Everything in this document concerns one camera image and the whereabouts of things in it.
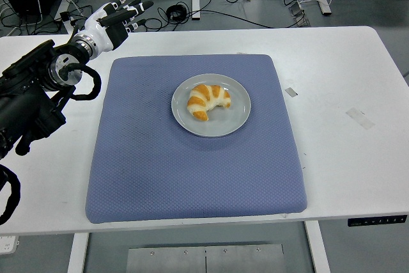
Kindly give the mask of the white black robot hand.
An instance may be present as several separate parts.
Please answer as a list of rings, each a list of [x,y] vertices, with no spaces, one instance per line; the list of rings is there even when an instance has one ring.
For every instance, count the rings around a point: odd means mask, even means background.
[[[140,15],[153,6],[153,1],[115,0],[102,5],[85,21],[84,29],[72,41],[83,46],[91,59],[117,49],[128,35],[146,21]]]

